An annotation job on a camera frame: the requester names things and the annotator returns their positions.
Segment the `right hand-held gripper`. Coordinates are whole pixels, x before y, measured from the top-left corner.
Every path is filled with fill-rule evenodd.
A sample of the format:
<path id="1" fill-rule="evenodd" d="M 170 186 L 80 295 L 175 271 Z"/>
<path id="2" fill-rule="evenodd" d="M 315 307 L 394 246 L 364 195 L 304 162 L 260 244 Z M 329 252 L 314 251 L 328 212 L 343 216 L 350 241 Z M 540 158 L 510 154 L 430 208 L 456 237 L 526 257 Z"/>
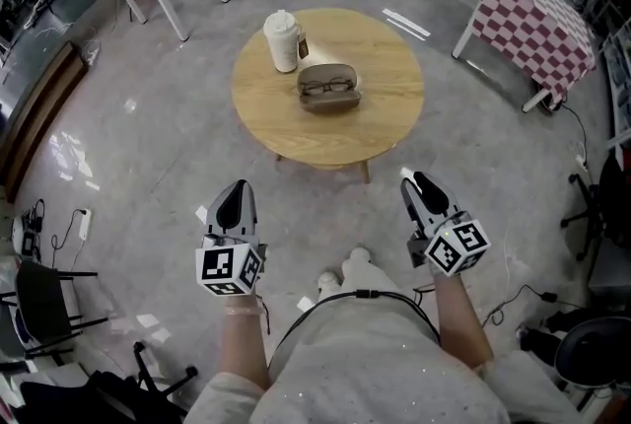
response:
<path id="1" fill-rule="evenodd" d="M 438 178 L 415 172 L 400 185 L 403 202 L 418 230 L 407 242 L 414 267 L 431 263 L 446 276 L 472 268 L 491 247 L 480 222 L 460 211 L 453 192 Z"/>

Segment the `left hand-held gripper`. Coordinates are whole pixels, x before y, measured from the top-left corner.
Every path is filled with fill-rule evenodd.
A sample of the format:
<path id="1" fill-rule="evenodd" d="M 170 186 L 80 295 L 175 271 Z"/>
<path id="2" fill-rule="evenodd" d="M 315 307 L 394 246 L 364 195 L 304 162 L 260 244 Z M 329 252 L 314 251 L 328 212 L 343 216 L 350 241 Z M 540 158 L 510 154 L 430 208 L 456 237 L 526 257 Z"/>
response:
<path id="1" fill-rule="evenodd" d="M 206 216 L 212 234 L 206 235 L 195 251 L 195 276 L 200 286 L 217 297 L 254 292 L 267 252 L 267 244 L 254 235 L 256 223 L 254 193 L 246 180 L 233 182 L 213 200 Z"/>

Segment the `brown glasses case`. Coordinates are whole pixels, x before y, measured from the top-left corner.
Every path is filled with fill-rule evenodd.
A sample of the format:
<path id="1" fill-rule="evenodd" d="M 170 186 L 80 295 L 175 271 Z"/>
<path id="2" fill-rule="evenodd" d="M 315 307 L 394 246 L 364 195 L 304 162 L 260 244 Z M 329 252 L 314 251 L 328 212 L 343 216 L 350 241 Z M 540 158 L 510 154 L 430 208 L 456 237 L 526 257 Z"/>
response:
<path id="1" fill-rule="evenodd" d="M 345 92 L 328 92 L 310 97 L 303 96 L 300 93 L 301 83 L 312 80 L 324 81 L 334 77 L 350 79 L 354 84 L 354 88 Z M 297 90 L 302 109 L 315 114 L 347 111 L 358 106 L 362 99 L 362 95 L 358 90 L 358 77 L 355 69 L 342 63 L 316 64 L 303 69 L 298 75 Z"/>

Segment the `dark-framed eyeglasses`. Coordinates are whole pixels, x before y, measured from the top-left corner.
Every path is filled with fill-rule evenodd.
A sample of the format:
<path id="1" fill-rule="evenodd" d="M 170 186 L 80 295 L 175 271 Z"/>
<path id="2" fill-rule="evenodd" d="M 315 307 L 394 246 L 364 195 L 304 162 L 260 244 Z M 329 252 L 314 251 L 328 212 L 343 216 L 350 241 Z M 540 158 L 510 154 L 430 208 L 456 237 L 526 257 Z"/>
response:
<path id="1" fill-rule="evenodd" d="M 352 90 L 354 84 L 350 79 L 344 77 L 334 77 L 329 80 L 312 80 L 300 84 L 300 93 L 303 96 L 318 96 L 324 93 L 332 92 L 345 92 Z"/>

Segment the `person's left forearm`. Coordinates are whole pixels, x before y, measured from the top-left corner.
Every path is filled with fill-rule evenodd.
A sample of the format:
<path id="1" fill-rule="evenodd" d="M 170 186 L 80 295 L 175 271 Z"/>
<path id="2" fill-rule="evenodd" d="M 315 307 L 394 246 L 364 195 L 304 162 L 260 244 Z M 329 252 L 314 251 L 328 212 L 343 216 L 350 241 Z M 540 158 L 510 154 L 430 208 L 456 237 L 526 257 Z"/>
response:
<path id="1" fill-rule="evenodd" d="M 267 390 L 270 377 L 261 314 L 254 294 L 227 299 L 222 321 L 219 372 L 241 377 Z"/>

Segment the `person's right forearm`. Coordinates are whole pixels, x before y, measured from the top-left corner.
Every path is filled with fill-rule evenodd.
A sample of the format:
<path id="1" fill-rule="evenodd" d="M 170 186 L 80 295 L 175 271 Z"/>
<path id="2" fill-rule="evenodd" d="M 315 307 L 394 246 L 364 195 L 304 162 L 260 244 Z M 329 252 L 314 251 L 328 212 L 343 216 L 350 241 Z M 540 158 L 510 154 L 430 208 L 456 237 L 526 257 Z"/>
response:
<path id="1" fill-rule="evenodd" d="M 459 275 L 434 276 L 442 348 L 470 369 L 494 359 L 491 344 Z"/>

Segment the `white shoe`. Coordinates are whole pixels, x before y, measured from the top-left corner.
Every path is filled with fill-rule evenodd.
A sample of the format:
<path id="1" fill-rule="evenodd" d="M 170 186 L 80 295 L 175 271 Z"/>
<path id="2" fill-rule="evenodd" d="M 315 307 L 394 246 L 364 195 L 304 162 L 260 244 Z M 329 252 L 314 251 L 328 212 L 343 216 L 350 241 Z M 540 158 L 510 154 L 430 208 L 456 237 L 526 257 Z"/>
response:
<path id="1" fill-rule="evenodd" d="M 326 298 L 340 294 L 342 289 L 342 281 L 339 276 L 332 270 L 323 271 L 317 278 L 318 301 L 323 302 Z"/>
<path id="2" fill-rule="evenodd" d="M 365 247 L 354 247 L 342 262 L 342 273 L 345 278 L 361 273 L 371 263 L 371 254 Z"/>

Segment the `round wooden table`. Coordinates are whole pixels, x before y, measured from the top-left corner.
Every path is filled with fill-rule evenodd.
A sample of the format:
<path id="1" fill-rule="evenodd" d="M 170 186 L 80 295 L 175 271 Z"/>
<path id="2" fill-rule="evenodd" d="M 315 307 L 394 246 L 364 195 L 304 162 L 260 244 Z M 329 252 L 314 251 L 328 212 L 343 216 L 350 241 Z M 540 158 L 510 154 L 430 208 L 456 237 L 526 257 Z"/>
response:
<path id="1" fill-rule="evenodd" d="M 383 22 L 340 8 L 298 11 L 309 55 L 302 67 L 343 63 L 358 76 L 358 106 L 338 114 L 301 108 L 297 72 L 280 73 L 257 31 L 233 69 L 233 105 L 244 127 L 278 158 L 321 170 L 359 166 L 390 151 L 413 129 L 425 90 L 421 67 L 407 42 Z"/>

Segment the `person's light grey clothing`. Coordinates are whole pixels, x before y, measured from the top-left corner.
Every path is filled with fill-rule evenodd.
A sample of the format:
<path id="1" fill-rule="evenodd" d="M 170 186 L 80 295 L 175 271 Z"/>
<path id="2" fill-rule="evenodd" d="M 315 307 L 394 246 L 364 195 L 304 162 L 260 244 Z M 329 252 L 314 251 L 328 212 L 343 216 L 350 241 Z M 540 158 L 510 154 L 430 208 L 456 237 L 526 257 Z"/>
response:
<path id="1" fill-rule="evenodd" d="M 270 387 L 218 373 L 183 424 L 577 424 L 524 352 L 470 369 L 377 266 L 303 315 L 267 356 Z"/>

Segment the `black office chair base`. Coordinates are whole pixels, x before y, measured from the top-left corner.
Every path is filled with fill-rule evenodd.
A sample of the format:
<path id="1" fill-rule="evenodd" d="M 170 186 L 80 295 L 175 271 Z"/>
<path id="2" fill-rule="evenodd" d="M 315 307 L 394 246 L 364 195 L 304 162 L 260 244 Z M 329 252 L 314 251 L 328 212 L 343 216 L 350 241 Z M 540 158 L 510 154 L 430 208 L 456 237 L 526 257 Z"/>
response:
<path id="1" fill-rule="evenodd" d="M 136 376 L 123 379 L 110 372 L 92 374 L 71 404 L 66 424 L 183 424 L 188 411 L 169 397 L 193 381 L 197 369 L 186 367 L 180 380 L 160 389 L 143 358 L 144 350 L 142 342 L 133 346 Z"/>

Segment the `white lidded cup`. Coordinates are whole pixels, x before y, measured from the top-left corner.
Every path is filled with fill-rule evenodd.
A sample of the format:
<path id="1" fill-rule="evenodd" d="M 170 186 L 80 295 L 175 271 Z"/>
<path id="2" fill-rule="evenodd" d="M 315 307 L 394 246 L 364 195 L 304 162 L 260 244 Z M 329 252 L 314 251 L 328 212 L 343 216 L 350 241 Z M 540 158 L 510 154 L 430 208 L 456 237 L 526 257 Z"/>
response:
<path id="1" fill-rule="evenodd" d="M 295 71 L 299 61 L 309 55 L 306 33 L 296 17 L 278 10 L 269 15 L 263 25 L 275 69 L 283 74 Z"/>

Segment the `black office chair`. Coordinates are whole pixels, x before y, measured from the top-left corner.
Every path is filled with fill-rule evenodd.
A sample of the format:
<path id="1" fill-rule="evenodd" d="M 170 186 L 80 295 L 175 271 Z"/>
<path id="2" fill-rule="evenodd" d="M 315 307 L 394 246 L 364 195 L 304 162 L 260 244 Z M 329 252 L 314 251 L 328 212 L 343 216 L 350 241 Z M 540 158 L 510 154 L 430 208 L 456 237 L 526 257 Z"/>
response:
<path id="1" fill-rule="evenodd" d="M 577 260 L 583 261 L 592 242 L 602 237 L 619 247 L 631 248 L 631 169 L 624 170 L 611 152 L 596 184 L 587 185 L 578 174 L 569 175 L 568 181 L 579 187 L 586 205 L 583 212 L 560 221 L 561 229 L 579 220 L 587 221 L 584 245 Z"/>

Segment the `black charger device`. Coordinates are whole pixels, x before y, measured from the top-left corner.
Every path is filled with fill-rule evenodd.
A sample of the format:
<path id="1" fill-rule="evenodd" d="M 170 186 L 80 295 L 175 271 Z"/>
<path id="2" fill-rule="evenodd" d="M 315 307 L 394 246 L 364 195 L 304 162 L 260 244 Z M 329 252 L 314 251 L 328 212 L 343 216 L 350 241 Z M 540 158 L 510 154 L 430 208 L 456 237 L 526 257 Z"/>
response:
<path id="1" fill-rule="evenodd" d="M 33 257 L 37 261 L 41 261 L 40 234 L 42 232 L 44 215 L 45 203 L 40 198 L 30 210 L 25 211 L 21 216 L 23 227 L 21 254 Z"/>

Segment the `red white checkered table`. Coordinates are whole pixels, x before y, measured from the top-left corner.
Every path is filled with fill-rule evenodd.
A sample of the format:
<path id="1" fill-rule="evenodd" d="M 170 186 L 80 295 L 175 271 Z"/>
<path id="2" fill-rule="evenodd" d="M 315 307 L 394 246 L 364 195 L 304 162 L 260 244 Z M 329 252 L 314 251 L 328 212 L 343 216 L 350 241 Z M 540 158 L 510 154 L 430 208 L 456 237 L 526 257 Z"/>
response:
<path id="1" fill-rule="evenodd" d="M 584 19 L 564 0 L 479 0 L 453 49 L 458 58 L 477 36 L 504 54 L 538 85 L 522 106 L 563 102 L 596 69 L 596 55 Z"/>

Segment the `black round stool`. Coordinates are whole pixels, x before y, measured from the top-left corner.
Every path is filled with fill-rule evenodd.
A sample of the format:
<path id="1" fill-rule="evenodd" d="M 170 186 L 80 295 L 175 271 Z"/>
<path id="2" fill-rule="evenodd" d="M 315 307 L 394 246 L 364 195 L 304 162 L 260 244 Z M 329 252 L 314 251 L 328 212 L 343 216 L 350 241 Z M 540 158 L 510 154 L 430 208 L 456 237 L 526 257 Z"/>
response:
<path id="1" fill-rule="evenodd" d="M 594 318 L 573 327 L 558 346 L 554 368 L 582 388 L 631 387 L 631 318 Z"/>

